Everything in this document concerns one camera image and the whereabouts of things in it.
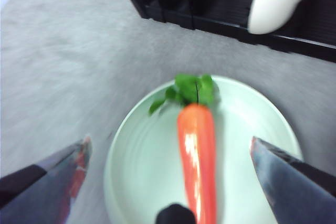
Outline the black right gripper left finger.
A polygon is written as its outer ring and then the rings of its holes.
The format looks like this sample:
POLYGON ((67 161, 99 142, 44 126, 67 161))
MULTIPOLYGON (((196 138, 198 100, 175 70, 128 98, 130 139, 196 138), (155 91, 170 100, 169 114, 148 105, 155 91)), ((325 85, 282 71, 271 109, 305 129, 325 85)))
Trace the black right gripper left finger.
POLYGON ((66 223, 92 154, 86 136, 1 178, 1 223, 66 223))

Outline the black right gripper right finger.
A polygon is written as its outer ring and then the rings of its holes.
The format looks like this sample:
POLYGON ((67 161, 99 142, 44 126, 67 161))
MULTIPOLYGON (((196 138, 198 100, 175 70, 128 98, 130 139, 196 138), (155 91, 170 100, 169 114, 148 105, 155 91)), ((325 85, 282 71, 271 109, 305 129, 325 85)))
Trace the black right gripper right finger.
POLYGON ((250 156, 278 223, 335 223, 335 176, 258 137, 250 156))

